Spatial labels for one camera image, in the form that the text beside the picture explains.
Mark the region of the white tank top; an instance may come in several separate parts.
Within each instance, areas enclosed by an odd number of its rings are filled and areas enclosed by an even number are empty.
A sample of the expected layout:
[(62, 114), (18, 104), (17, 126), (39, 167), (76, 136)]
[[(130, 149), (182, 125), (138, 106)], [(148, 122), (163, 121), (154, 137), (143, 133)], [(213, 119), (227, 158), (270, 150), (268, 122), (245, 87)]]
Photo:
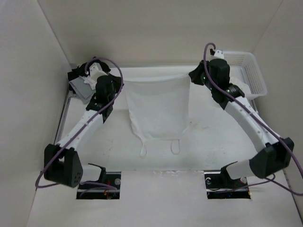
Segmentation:
[(147, 154), (146, 142), (167, 140), (174, 155), (189, 127), (190, 77), (177, 74), (125, 80), (125, 94), (132, 132), (140, 139), (140, 156)]

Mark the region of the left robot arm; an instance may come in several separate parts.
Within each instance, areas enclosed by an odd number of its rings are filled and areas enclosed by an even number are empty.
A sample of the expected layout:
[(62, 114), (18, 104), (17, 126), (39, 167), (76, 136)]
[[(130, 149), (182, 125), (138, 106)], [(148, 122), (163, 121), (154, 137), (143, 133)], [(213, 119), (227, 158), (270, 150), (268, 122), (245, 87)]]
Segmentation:
[(122, 87), (121, 77), (108, 74), (97, 79), (96, 92), (79, 122), (56, 144), (46, 146), (42, 170), (46, 180), (71, 188), (88, 182), (98, 189), (105, 186), (103, 168), (92, 163), (81, 163), (80, 152), (112, 113), (114, 101)]

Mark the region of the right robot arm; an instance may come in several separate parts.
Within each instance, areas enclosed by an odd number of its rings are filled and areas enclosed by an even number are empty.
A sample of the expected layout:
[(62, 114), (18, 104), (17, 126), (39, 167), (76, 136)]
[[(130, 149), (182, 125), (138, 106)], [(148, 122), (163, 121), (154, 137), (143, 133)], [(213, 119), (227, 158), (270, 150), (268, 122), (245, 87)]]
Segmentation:
[(213, 100), (241, 126), (257, 152), (250, 159), (222, 167), (219, 180), (223, 186), (231, 187), (242, 177), (264, 179), (289, 166), (294, 142), (273, 132), (254, 111), (244, 92), (230, 82), (226, 60), (202, 60), (189, 76), (194, 84), (210, 90)]

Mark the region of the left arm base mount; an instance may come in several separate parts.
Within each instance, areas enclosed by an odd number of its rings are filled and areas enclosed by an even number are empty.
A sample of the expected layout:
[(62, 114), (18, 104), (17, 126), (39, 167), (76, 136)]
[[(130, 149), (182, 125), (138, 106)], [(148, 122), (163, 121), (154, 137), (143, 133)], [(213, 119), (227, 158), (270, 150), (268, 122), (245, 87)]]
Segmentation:
[(83, 167), (83, 177), (77, 188), (78, 200), (118, 200), (121, 172), (108, 172), (105, 167), (89, 163)]

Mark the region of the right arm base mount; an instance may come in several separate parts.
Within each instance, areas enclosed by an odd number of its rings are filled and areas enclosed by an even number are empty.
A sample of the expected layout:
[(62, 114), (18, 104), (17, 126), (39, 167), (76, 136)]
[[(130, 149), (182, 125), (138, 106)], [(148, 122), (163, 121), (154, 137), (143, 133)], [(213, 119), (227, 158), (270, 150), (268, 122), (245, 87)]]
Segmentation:
[(250, 199), (247, 178), (231, 179), (226, 168), (204, 172), (207, 198)]

